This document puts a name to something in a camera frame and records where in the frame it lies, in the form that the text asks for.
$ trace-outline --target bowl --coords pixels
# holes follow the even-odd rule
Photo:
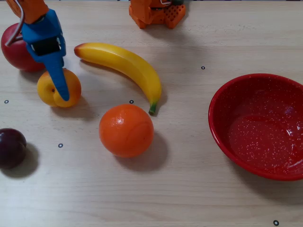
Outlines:
[[[259,176],[303,179],[303,86],[272,74],[224,84],[208,112],[214,140],[233,162]]]

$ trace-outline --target table surface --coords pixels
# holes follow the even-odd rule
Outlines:
[[[191,2],[174,30],[140,30],[128,4],[48,3],[64,31],[66,67],[82,84],[70,109],[42,103],[40,73],[19,72],[0,55],[1,127],[23,132],[30,150],[19,167],[0,173],[0,226],[271,227],[278,220],[301,227],[303,181],[271,181],[235,166],[213,140],[207,112],[216,90],[243,74],[303,83],[303,4]],[[18,22],[5,2],[0,15],[1,34]],[[148,111],[148,101],[127,78],[80,62],[73,48],[84,42],[124,47],[159,73],[155,138],[140,157],[112,156],[98,123],[113,106],[134,100]]]

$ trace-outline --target red apple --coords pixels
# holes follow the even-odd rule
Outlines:
[[[11,169],[25,158],[27,141],[15,129],[0,129],[0,168]]]
[[[4,57],[8,62],[17,69],[27,72],[36,72],[45,68],[44,64],[35,62],[26,48],[26,42],[23,40],[14,42],[7,47],[5,43],[16,30],[18,24],[14,24],[7,28],[1,38],[1,49]]]

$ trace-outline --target peach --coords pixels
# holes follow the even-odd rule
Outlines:
[[[37,92],[41,100],[50,106],[70,107],[78,103],[81,97],[81,83],[71,71],[63,69],[64,77],[70,93],[70,99],[64,101],[53,84],[48,72],[42,74],[37,83]]]

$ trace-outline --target cable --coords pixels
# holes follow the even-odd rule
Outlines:
[[[18,0],[15,0],[16,4],[19,6],[20,10],[21,10],[21,17],[20,17],[20,22],[16,28],[16,30],[14,31],[14,34],[9,38],[9,40],[5,43],[6,46],[11,46],[14,42],[22,40],[23,37],[22,36],[18,36],[21,32],[22,26],[24,24],[25,21],[25,15],[24,15],[24,11],[19,3]]]
[[[169,5],[169,4],[171,4],[171,1],[163,2],[162,0],[160,0],[160,2],[161,2],[162,5]]]

